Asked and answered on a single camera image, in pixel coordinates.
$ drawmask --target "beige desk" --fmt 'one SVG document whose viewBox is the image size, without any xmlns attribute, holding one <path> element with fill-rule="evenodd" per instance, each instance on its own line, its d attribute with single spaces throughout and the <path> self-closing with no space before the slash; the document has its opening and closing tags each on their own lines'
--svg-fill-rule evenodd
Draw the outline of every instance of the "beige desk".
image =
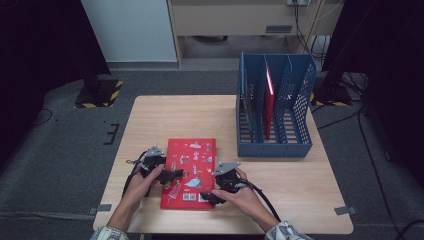
<svg viewBox="0 0 424 240">
<path fill-rule="evenodd" d="M 313 147 L 304 159 L 238 158 L 236 150 L 236 96 L 141 96 L 134 103 L 101 204 L 110 212 L 98 212 L 94 228 L 109 220 L 119 203 L 132 165 L 141 152 L 158 144 L 167 150 L 169 138 L 216 138 L 217 160 L 240 161 L 251 182 L 263 190 L 281 219 L 301 232 L 349 234 L 348 215 L 334 208 L 345 206 L 321 138 L 308 114 Z M 161 210 L 161 185 L 156 185 L 134 214 L 129 232 L 192 234 L 261 234 L 261 229 L 230 203 L 211 211 Z"/>
</svg>

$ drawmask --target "person's right hand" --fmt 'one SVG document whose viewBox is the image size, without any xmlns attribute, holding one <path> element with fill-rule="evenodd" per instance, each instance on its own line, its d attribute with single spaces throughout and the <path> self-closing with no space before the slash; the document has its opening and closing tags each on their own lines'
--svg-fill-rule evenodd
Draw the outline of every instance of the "person's right hand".
<svg viewBox="0 0 424 240">
<path fill-rule="evenodd" d="M 241 179 L 247 180 L 245 172 L 239 168 L 235 170 Z M 212 193 L 237 206 L 244 214 L 258 223 L 264 232 L 268 232 L 269 229 L 279 223 L 249 187 L 242 187 L 237 193 L 229 193 L 224 190 L 213 190 Z"/>
</svg>

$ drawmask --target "plaid shirt sleeve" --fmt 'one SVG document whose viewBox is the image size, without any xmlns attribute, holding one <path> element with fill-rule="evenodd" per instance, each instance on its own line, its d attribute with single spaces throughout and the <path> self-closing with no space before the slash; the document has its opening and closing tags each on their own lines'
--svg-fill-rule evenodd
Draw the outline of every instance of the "plaid shirt sleeve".
<svg viewBox="0 0 424 240">
<path fill-rule="evenodd" d="M 313 240 L 299 233 L 289 222 L 284 221 L 272 227 L 266 234 L 265 240 Z"/>
<path fill-rule="evenodd" d="M 129 240 L 127 234 L 124 232 L 111 228 L 111 227 L 99 227 L 94 231 L 90 240 Z"/>
</svg>

